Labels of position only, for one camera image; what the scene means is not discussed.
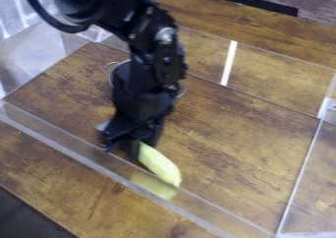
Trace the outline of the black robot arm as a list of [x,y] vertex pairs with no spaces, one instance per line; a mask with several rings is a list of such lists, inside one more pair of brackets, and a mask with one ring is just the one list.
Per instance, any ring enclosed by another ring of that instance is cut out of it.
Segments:
[[187,77],[179,26],[153,0],[55,0],[71,23],[97,26],[127,43],[129,59],[111,74],[115,116],[103,131],[107,146],[139,159],[140,145],[155,146]]

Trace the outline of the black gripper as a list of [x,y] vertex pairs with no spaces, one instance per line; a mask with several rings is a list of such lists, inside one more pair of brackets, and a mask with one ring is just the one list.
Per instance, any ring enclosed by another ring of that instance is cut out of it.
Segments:
[[168,89],[149,89],[148,71],[127,60],[115,70],[112,101],[113,118],[103,129],[105,152],[125,148],[131,161],[137,161],[140,142],[156,146],[164,118],[173,110],[175,94]]

